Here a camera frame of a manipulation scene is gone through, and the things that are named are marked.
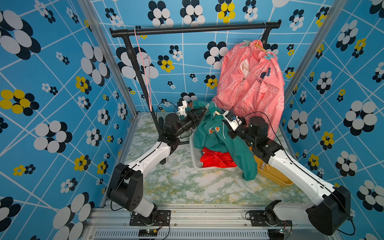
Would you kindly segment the white plastic basket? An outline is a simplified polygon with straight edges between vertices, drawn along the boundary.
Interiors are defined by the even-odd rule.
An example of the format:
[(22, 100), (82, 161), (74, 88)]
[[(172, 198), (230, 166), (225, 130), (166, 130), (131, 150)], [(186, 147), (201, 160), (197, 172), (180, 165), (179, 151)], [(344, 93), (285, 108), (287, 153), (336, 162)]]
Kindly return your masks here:
[(192, 133), (192, 135), (189, 137), (189, 140), (190, 140), (189, 143), (190, 143), (191, 156), (192, 156), (192, 162), (193, 162), (194, 168), (198, 171), (208, 171), (208, 170), (220, 169), (220, 168), (216, 168), (216, 167), (203, 168), (203, 163), (200, 161), (200, 158), (203, 155), (202, 150), (195, 148), (194, 139), (195, 139), (195, 133)]

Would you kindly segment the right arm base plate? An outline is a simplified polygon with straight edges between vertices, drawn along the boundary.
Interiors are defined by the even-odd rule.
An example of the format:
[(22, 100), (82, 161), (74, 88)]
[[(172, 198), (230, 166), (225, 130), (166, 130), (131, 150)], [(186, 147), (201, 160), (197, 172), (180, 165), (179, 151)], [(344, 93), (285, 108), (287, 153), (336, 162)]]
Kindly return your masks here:
[(279, 220), (269, 211), (248, 211), (245, 214), (245, 218), (251, 222), (253, 227), (290, 228), (292, 226), (292, 221)]

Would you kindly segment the wooden hanger of pink jacket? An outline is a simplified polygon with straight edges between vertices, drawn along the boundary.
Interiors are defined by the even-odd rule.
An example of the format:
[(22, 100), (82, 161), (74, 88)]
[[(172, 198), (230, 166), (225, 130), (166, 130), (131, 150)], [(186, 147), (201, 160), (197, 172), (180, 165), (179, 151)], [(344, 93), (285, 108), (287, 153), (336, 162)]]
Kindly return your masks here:
[[(267, 25), (266, 25), (266, 23), (264, 23), (264, 25), (265, 25), (265, 30), (264, 30), (263, 34), (261, 35), (262, 37), (264, 36), (264, 33), (265, 33), (266, 30), (267, 30)], [(248, 41), (248, 40), (243, 40), (243, 42), (244, 42), (244, 44), (243, 44), (242, 48), (244, 48), (244, 47), (248, 47), (248, 46), (251, 44), (251, 41)], [(253, 44), (253, 46), (256, 47), (256, 48), (258, 48), (259, 50), (263, 51), (264, 53), (267, 53), (267, 51), (264, 49), (263, 46), (260, 46), (259, 44)], [(245, 65), (243, 65), (242, 68), (243, 68), (244, 70), (250, 71)]]

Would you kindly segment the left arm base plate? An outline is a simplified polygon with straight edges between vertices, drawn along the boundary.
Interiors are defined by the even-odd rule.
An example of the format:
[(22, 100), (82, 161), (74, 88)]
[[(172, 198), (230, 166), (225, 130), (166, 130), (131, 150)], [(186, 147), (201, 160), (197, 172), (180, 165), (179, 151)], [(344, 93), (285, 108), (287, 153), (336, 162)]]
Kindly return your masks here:
[(144, 227), (144, 226), (169, 226), (171, 220), (170, 210), (156, 210), (154, 214), (144, 217), (136, 212), (131, 215), (130, 226)]

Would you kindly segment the beige clothespin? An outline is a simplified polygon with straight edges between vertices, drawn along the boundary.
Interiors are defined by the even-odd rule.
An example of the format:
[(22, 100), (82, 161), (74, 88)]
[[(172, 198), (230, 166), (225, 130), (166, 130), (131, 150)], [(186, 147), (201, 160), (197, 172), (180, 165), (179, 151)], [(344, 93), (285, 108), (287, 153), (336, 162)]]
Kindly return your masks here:
[(266, 170), (268, 170), (268, 169), (269, 169), (269, 165), (266, 164), (266, 163), (263, 163), (262, 166), (261, 166), (261, 170), (262, 170), (262, 171), (266, 171)]

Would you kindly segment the yellow plastic tub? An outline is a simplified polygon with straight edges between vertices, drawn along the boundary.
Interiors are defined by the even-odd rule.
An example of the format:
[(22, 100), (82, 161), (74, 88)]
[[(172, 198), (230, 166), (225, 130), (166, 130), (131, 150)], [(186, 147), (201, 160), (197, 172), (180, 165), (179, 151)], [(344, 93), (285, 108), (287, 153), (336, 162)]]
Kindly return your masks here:
[(276, 168), (270, 165), (268, 170), (262, 171), (261, 166), (264, 162), (257, 156), (254, 156), (254, 159), (255, 159), (255, 162), (257, 163), (258, 174), (261, 174), (262, 176), (268, 178), (269, 180), (273, 181), (275, 184), (278, 184), (281, 187), (291, 186), (294, 184), (283, 173), (281, 173), (279, 170), (277, 170)]

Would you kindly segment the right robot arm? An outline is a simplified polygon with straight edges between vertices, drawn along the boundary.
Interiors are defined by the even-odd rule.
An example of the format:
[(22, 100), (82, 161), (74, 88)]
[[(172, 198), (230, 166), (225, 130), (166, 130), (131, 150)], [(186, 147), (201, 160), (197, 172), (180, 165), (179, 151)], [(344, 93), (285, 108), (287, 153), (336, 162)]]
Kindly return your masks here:
[(245, 118), (239, 118), (229, 111), (223, 117), (232, 139), (239, 137), (245, 141), (257, 158), (280, 171), (310, 199), (305, 204), (281, 200), (271, 202), (264, 213), (270, 226), (276, 226), (281, 221), (300, 222), (311, 224), (322, 234), (331, 236), (346, 220), (350, 220), (350, 191), (342, 186), (335, 187), (313, 174), (291, 157), (280, 144), (269, 139), (269, 126), (262, 117), (251, 117), (248, 125)]

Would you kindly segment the green letter jacket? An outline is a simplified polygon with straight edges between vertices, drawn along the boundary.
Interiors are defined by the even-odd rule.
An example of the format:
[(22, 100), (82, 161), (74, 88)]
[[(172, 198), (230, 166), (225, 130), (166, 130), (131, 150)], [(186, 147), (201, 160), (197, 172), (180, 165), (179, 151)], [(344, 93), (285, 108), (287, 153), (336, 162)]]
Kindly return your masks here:
[[(202, 150), (209, 150), (221, 153), (230, 153), (232, 159), (243, 171), (243, 179), (252, 181), (257, 176), (257, 163), (248, 145), (239, 137), (231, 139), (229, 129), (223, 123), (224, 111), (217, 107), (214, 102), (194, 101), (193, 109), (208, 107), (208, 112), (195, 131), (194, 146)], [(221, 116), (213, 115), (214, 111), (222, 113)]]

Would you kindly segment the pink printed jacket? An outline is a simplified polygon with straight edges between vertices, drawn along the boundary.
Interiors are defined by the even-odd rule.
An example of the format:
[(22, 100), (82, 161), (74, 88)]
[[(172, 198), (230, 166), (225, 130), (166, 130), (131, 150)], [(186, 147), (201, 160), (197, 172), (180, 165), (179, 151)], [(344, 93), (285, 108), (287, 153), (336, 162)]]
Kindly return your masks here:
[(269, 125), (268, 137), (275, 139), (284, 105), (284, 79), (278, 58), (267, 60), (266, 53), (254, 47), (262, 41), (235, 45), (222, 58), (221, 75), (213, 101), (219, 108), (249, 120), (262, 117)]

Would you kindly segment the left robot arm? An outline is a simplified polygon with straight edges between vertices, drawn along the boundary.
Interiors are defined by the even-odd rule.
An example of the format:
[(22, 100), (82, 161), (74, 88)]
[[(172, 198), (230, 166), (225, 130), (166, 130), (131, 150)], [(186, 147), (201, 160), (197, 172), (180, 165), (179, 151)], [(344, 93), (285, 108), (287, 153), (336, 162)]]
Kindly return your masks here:
[(187, 110), (183, 102), (178, 113), (159, 118), (160, 135), (157, 143), (141, 157), (125, 165), (118, 164), (108, 187), (107, 196), (111, 203), (136, 213), (141, 222), (151, 225), (157, 220), (158, 207), (143, 196), (144, 179), (158, 164), (165, 164), (181, 144), (179, 136), (195, 129), (208, 112), (208, 106)]

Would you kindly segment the green circuit board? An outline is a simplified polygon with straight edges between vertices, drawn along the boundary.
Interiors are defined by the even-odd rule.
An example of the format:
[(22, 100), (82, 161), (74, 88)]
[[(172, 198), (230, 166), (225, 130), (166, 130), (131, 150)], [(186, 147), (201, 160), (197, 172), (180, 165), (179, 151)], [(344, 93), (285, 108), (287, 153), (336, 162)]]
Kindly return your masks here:
[(140, 229), (138, 234), (138, 237), (156, 238), (157, 236), (158, 236), (157, 229)]

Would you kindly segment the red white rainbow jacket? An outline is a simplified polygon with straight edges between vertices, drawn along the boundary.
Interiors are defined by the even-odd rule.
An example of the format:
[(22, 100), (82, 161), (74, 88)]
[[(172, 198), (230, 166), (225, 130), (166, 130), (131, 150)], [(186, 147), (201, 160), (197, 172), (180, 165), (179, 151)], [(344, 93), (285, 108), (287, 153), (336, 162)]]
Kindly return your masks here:
[(203, 168), (235, 168), (237, 164), (232, 159), (230, 153), (221, 153), (209, 150), (207, 148), (202, 149), (202, 157), (200, 162)]

